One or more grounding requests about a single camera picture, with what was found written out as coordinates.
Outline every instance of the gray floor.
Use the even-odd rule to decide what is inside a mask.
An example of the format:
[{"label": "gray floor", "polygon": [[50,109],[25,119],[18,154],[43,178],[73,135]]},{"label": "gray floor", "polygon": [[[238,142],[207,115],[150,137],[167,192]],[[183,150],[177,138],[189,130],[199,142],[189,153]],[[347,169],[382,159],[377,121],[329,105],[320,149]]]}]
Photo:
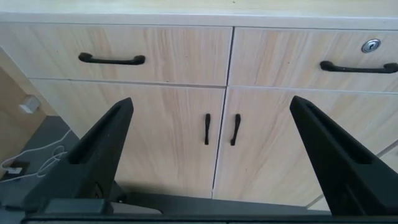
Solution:
[{"label": "gray floor", "polygon": [[[26,144],[26,149],[32,149],[47,145],[59,140],[69,130],[69,127],[59,117],[50,116],[45,119],[40,128]],[[60,142],[69,151],[78,138],[70,133]],[[27,174],[36,172],[49,157],[57,145],[37,152],[28,152],[18,161],[28,161],[30,166]],[[7,208],[19,208],[25,195],[37,184],[41,178],[27,177],[19,181],[0,183],[0,208],[1,223],[17,223],[23,216],[23,212],[6,211]],[[205,198],[176,197],[169,195],[156,195],[144,193],[132,193],[131,202],[142,207],[160,210],[164,214],[172,215],[329,215],[329,212],[311,211],[305,207],[271,205],[263,203],[242,203],[223,200],[212,200]]]}]

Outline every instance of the wall outlet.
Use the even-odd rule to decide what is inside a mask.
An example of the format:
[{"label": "wall outlet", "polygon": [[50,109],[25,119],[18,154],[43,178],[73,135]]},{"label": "wall outlet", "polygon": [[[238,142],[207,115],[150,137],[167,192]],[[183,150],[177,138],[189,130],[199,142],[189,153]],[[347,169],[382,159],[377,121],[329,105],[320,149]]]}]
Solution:
[{"label": "wall outlet", "polygon": [[19,105],[26,113],[32,114],[35,113],[37,108],[40,106],[40,101],[32,95],[29,95],[25,98],[24,102]]}]

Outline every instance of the cabinet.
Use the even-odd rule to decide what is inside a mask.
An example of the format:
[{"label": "cabinet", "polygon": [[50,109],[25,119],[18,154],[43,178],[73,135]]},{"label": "cabinet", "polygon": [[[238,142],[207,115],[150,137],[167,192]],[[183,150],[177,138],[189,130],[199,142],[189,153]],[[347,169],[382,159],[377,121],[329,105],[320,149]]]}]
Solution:
[{"label": "cabinet", "polygon": [[[134,114],[116,181],[129,190],[211,197],[224,90],[67,80],[33,80],[82,137],[117,101],[131,97]],[[209,145],[205,115],[211,114]]]},{"label": "cabinet", "polygon": [[[362,45],[379,39],[364,54]],[[397,63],[398,32],[237,28],[231,56],[230,85],[397,91],[398,73],[326,72],[320,62],[352,68],[383,68]]]},{"label": "cabinet", "polygon": [[[231,27],[3,24],[7,51],[30,78],[226,85]],[[81,62],[131,60],[142,65]]]},{"label": "cabinet", "polygon": [[[322,194],[290,114],[294,95],[313,102],[375,154],[397,139],[397,95],[231,87],[214,198],[306,206]],[[232,146],[236,114],[241,123]]]},{"label": "cabinet", "polygon": [[[397,63],[398,32],[23,23],[0,29],[5,52],[79,137],[115,102],[132,98],[116,174],[129,190],[311,205],[322,191],[289,111],[294,95],[375,154],[398,139],[398,73],[326,72],[319,65]],[[381,45],[364,54],[370,39]],[[82,52],[146,61],[85,63]],[[241,123],[231,146],[236,114]]]}]

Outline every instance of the wood grain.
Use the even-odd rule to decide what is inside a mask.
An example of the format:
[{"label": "wood grain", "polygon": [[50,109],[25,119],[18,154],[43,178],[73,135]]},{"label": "wood grain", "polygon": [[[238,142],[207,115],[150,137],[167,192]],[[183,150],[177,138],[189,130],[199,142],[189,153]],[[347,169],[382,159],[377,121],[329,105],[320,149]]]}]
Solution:
[{"label": "wood grain", "polygon": [[397,29],[396,0],[1,0],[1,22]]},{"label": "wood grain", "polygon": [[[27,94],[0,67],[0,163],[17,155],[45,119],[39,108],[27,114],[19,108]],[[4,171],[0,169],[0,178]]]},{"label": "wood grain", "polygon": [[[312,101],[373,153],[397,139],[398,95],[229,88],[214,198],[306,206],[321,193],[289,105]],[[234,116],[241,115],[235,146]]]},{"label": "wood grain", "polygon": [[[11,24],[7,52],[28,77],[226,85],[230,27]],[[94,58],[143,65],[83,63]]]},{"label": "wood grain", "polygon": [[[381,40],[374,52],[362,45]],[[398,73],[325,72],[319,63],[353,68],[382,68],[397,63],[398,32],[237,28],[230,85],[330,90],[398,91]]]},{"label": "wood grain", "polygon": [[[223,89],[33,80],[77,136],[117,101],[134,114],[116,180],[130,190],[211,197]],[[205,115],[210,143],[204,144]]]},{"label": "wood grain", "polygon": [[40,101],[40,108],[47,116],[58,116],[47,100],[36,90],[25,74],[0,47],[0,67],[17,83],[26,94],[35,96]]},{"label": "wood grain", "polygon": [[[380,159],[385,162],[391,169],[398,172],[398,147],[393,148],[392,150],[381,156]],[[325,197],[322,197],[319,201],[314,203],[308,209],[330,211],[328,202],[326,202]]]}]

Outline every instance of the cabinet door handle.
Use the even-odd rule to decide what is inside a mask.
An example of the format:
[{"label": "cabinet door handle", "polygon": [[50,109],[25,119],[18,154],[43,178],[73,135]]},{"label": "cabinet door handle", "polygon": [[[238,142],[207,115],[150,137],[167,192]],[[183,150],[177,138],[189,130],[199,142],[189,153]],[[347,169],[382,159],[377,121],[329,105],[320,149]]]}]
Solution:
[{"label": "cabinet door handle", "polygon": [[209,145],[209,128],[210,128],[210,114],[206,114],[206,118],[205,118],[205,145]]},{"label": "cabinet door handle", "polygon": [[239,125],[241,125],[241,115],[235,115],[235,130],[234,137],[231,139],[231,145],[234,146],[236,142],[236,136],[238,135]]},{"label": "cabinet door handle", "polygon": [[105,60],[105,59],[96,59],[89,53],[80,53],[79,60],[86,63],[107,63],[114,65],[142,65],[145,63],[145,56],[138,55],[135,56],[132,60]]},{"label": "cabinet door handle", "polygon": [[392,74],[398,72],[398,63],[387,63],[383,65],[384,68],[347,68],[339,67],[333,62],[322,61],[320,63],[321,69],[328,72],[361,72],[361,73],[385,73]]}]

